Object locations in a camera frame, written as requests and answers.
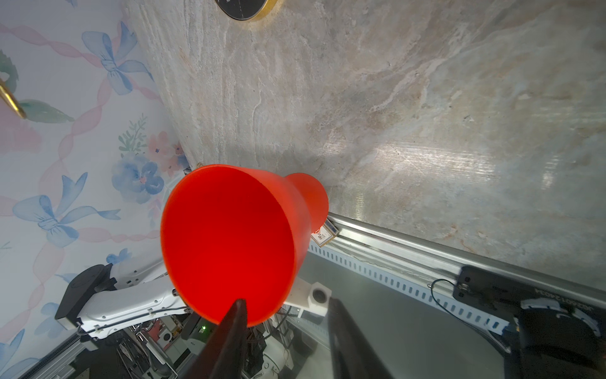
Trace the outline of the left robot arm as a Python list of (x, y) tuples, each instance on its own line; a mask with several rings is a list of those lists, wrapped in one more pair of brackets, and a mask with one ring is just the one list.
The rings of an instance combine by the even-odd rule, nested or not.
[(87, 268), (68, 284), (55, 320), (79, 336), (102, 340), (124, 328), (191, 311), (158, 252)]

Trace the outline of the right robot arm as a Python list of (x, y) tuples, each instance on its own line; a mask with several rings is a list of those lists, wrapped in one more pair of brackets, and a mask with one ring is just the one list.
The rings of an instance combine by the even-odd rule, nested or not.
[[(597, 313), (583, 312), (570, 300), (539, 288), (466, 266), (453, 285), (453, 295), (486, 306), (491, 314), (516, 324), (503, 347), (508, 378), (603, 378), (605, 333), (593, 323)], [(328, 308), (328, 336), (336, 378), (390, 378), (349, 312), (337, 299), (314, 295)], [(250, 340), (248, 309), (238, 299), (226, 313), (204, 350), (186, 372), (187, 378), (240, 378)]]

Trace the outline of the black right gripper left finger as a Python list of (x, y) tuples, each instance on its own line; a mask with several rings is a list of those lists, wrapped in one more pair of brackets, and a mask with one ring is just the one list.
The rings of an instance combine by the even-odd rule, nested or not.
[(183, 378), (241, 378), (247, 330), (246, 301), (238, 299)]

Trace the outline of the red wine glass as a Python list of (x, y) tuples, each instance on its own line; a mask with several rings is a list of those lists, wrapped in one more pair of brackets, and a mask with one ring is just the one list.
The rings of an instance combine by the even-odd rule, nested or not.
[(311, 175), (209, 165), (181, 180), (165, 204), (160, 241), (176, 291), (219, 323), (242, 299), (248, 326), (275, 314), (294, 285), (329, 200)]

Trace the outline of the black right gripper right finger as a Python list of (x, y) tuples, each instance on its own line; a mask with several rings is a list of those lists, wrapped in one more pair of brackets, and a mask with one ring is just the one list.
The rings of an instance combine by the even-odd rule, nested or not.
[(327, 320), (334, 378), (393, 378), (337, 298), (328, 303)]

